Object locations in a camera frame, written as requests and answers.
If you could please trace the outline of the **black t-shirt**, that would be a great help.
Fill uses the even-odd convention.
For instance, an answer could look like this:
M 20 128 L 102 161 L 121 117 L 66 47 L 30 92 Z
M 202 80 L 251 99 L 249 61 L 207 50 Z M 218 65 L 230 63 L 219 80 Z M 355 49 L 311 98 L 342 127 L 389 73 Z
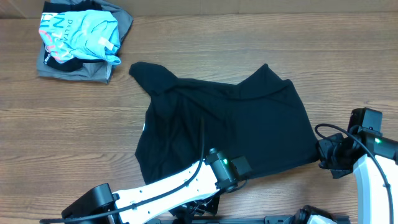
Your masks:
M 318 160 L 294 84 L 267 65 L 236 85 L 179 78 L 146 62 L 132 64 L 129 74 L 150 96 L 135 153 L 147 184 L 185 170 L 212 148 L 244 156 L 251 178 Z

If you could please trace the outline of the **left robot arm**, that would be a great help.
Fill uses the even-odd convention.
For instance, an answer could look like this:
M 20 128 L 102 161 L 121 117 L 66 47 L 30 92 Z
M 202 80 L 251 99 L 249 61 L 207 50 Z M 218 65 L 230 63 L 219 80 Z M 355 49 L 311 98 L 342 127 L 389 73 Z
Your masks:
M 251 174 L 244 157 L 229 159 L 210 149 L 189 168 L 143 187 L 112 192 L 108 184 L 98 185 L 69 205 L 61 218 L 41 223 L 146 223 L 181 205 L 202 205 L 213 197 L 232 192 Z

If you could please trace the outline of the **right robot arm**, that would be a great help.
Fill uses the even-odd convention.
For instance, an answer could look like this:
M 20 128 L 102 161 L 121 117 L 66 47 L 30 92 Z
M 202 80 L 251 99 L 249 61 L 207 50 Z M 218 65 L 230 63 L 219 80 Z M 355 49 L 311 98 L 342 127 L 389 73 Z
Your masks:
M 317 142 L 320 168 L 334 179 L 354 175 L 359 223 L 397 223 L 397 141 L 383 136 L 381 124 L 380 111 L 357 108 L 347 130 Z

